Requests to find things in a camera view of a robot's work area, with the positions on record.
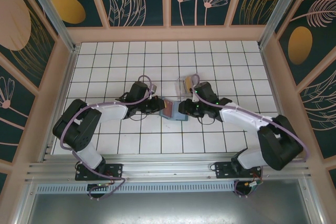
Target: ventilation grille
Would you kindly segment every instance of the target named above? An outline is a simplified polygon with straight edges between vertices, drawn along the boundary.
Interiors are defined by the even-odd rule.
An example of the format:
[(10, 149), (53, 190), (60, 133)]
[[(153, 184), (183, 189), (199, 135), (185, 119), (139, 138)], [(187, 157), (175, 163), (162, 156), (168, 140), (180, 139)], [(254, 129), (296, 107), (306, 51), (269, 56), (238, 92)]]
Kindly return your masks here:
[[(99, 188), (92, 193), (108, 193), (117, 185)], [(88, 184), (40, 184), (37, 194), (86, 194)], [(190, 182), (190, 183), (127, 183), (115, 193), (192, 193), (199, 191), (233, 191), (234, 182)]]

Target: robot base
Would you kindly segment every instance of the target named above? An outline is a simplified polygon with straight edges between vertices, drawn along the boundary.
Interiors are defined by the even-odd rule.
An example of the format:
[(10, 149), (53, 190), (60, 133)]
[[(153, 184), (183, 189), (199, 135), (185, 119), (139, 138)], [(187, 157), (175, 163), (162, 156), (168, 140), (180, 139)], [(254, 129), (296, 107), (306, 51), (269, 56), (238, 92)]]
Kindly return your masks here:
[[(119, 177), (122, 176), (122, 164), (105, 164), (104, 175)], [(95, 181), (95, 180), (108, 180), (107, 178), (100, 177), (96, 174), (93, 174), (85, 168), (83, 165), (77, 165), (76, 181)]]
[(253, 178), (253, 174), (261, 177), (261, 167), (242, 169), (238, 173), (232, 168), (231, 162), (216, 162), (213, 171), (216, 173), (216, 178)]

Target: white tile floor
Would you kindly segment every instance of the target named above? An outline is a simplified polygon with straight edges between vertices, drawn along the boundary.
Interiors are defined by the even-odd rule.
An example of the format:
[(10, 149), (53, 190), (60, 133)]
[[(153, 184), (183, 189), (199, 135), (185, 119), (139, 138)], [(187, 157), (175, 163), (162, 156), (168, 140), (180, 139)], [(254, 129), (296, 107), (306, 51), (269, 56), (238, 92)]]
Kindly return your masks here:
[[(87, 103), (113, 101), (147, 74), (156, 94), (176, 100), (174, 83), (198, 73), (220, 98), (264, 115), (277, 109), (255, 41), (91, 42), (81, 45), (65, 107), (74, 99)], [(238, 152), (257, 145), (235, 125), (209, 117), (172, 122), (158, 114), (98, 125), (93, 143), (100, 154)], [(69, 154), (55, 141), (53, 154)]]

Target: leaf illustration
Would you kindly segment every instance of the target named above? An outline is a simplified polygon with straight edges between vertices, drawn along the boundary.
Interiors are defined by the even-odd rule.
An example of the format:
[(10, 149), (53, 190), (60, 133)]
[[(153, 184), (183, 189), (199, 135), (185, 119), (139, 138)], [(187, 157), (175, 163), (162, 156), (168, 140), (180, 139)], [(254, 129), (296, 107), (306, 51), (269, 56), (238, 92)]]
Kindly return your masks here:
[(311, 5), (307, 14), (295, 19), (302, 16), (307, 16), (309, 26), (327, 27), (327, 24), (336, 17), (336, 0), (317, 0)]
[(336, 127), (336, 71), (324, 81), (305, 88), (301, 98), (314, 130)]
[(145, 0), (110, 0), (112, 26), (142, 26), (146, 16)]
[(120, 10), (116, 0), (110, 0), (110, 10), (108, 15), (109, 21), (113, 26), (119, 26), (120, 23)]
[(303, 95), (301, 96), (303, 103), (311, 102), (312, 100), (323, 101), (327, 98), (330, 101), (336, 99), (336, 71), (324, 81), (308, 86), (304, 89)]

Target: yellow circle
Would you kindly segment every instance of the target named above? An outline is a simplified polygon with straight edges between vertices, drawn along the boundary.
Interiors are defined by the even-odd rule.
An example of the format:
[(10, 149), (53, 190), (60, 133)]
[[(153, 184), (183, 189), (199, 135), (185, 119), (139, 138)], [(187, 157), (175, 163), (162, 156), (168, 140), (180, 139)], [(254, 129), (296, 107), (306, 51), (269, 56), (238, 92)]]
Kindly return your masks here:
[(78, 24), (85, 20), (84, 7), (78, 0), (51, 0), (61, 19), (71, 24)]
[(313, 36), (308, 28), (297, 27), (289, 38), (288, 56), (295, 65), (300, 65), (308, 57), (313, 45)]
[(29, 41), (31, 26), (24, 0), (0, 0), (0, 45), (9, 50), (23, 49)]

